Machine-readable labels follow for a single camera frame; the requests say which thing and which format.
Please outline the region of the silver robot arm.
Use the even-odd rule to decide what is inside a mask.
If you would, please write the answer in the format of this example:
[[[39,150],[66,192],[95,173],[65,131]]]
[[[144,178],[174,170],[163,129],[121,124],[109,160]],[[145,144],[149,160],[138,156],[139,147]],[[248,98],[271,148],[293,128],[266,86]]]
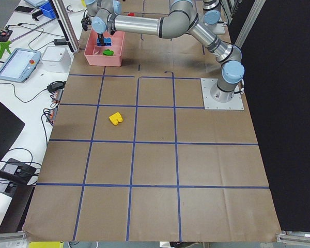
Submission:
[[[191,1],[173,1],[168,16],[159,19],[122,15],[120,1],[86,1],[85,4],[92,29],[98,34],[122,31],[155,35],[161,39],[178,38],[184,34],[193,36],[221,65],[221,75],[210,89],[212,98],[221,103],[232,100],[245,69],[241,63],[241,50],[222,41],[209,28],[215,20],[217,2],[205,1],[204,5],[210,8],[200,16]]]
[[[121,14],[122,6],[120,1],[114,0],[84,0],[88,15],[95,17],[101,9],[107,10],[109,14]]]

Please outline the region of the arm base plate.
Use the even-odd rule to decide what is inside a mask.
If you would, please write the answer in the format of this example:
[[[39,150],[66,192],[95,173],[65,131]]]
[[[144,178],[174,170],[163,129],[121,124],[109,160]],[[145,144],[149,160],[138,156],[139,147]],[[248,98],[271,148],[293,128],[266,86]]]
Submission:
[[[224,35],[226,33],[225,27],[227,26],[227,22],[218,22],[216,24],[211,25],[211,30],[216,35]]]
[[[223,92],[218,88],[217,79],[201,78],[201,90],[205,110],[237,110],[243,111],[244,106],[240,93],[235,93],[239,87],[232,92]]]

